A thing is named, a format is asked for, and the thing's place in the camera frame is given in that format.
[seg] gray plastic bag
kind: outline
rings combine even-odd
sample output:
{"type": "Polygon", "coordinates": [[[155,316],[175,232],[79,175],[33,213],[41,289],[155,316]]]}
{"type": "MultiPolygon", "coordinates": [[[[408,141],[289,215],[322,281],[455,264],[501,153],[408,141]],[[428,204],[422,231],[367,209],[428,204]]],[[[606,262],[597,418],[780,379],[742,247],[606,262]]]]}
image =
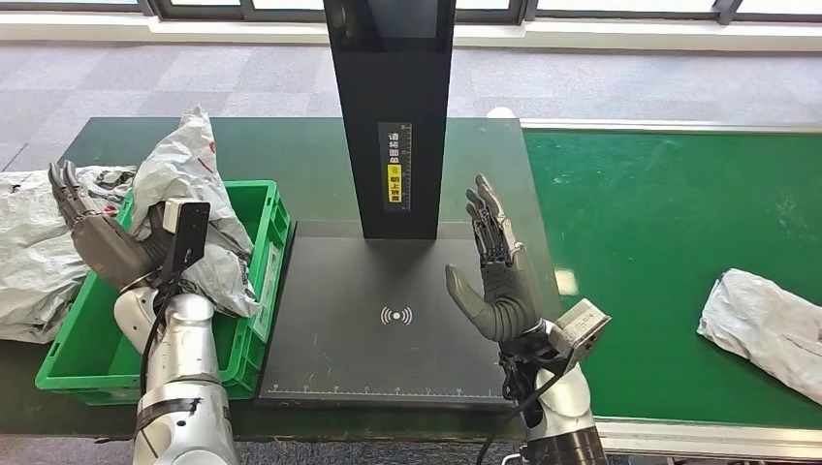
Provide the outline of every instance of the gray plastic bag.
{"type": "MultiPolygon", "coordinates": [[[[134,167],[83,167],[77,178],[101,211],[114,214],[134,172],[134,167]]],[[[0,339],[52,341],[88,267],[44,170],[0,173],[0,263],[0,339]]]]}
{"type": "Polygon", "coordinates": [[[822,404],[822,308],[731,268],[714,283],[697,333],[822,404]]]}
{"type": "Polygon", "coordinates": [[[211,121],[196,106],[179,127],[160,140],[140,165],[134,179],[132,233],[148,235],[146,215],[157,202],[194,198],[210,203],[205,256],[182,274],[185,292],[203,295],[228,315],[252,317],[260,311],[248,281],[252,243],[229,202],[217,170],[211,121]]]}

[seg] black scanning platform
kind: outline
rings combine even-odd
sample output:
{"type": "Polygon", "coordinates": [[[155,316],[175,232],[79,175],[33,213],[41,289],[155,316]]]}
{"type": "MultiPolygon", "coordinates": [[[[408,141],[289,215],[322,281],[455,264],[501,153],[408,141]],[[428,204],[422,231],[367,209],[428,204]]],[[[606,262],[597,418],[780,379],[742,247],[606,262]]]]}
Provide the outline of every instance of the black scanning platform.
{"type": "Polygon", "coordinates": [[[448,295],[445,264],[482,289],[469,224],[437,240],[363,239],[298,222],[258,401],[273,406],[505,409],[497,345],[448,295]]]}

